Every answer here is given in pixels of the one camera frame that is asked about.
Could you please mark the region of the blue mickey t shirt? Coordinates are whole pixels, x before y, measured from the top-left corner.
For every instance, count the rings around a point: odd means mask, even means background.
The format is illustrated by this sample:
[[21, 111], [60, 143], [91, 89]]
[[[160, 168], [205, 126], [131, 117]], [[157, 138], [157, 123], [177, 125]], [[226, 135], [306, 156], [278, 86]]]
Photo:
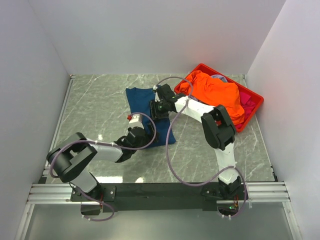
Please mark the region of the blue mickey t shirt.
[[[127, 101], [131, 113], [143, 113], [142, 123], [146, 130], [147, 124], [152, 124], [147, 116], [151, 117], [150, 100], [155, 99], [155, 93], [151, 88], [126, 88], [125, 89]], [[166, 144], [167, 132], [169, 131], [170, 120], [168, 118], [154, 120], [155, 125], [152, 124], [154, 130], [159, 132], [159, 142], [153, 147], [164, 146]]]

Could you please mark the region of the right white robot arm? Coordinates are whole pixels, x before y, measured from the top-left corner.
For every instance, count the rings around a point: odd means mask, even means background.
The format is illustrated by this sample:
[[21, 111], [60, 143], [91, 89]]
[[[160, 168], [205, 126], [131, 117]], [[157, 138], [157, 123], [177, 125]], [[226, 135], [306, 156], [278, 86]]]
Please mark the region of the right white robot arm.
[[202, 124], [206, 142], [214, 149], [219, 175], [218, 189], [222, 198], [232, 199], [240, 188], [240, 174], [236, 167], [234, 141], [236, 128], [223, 105], [212, 106], [192, 99], [183, 93], [176, 94], [168, 84], [153, 87], [155, 99], [150, 101], [153, 120], [169, 116], [170, 112], [186, 115]]

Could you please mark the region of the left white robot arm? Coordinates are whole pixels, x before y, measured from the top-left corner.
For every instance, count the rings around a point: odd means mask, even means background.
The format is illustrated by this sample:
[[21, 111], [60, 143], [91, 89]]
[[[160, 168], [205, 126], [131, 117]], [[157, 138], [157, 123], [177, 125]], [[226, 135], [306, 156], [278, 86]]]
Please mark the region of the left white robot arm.
[[159, 133], [152, 123], [143, 127], [128, 128], [127, 135], [108, 144], [96, 144], [77, 132], [51, 150], [46, 159], [50, 164], [50, 174], [56, 173], [63, 183], [71, 183], [78, 189], [75, 191], [88, 200], [100, 200], [104, 191], [97, 179], [86, 167], [94, 159], [122, 163], [132, 157], [137, 148], [143, 148], [158, 142]]

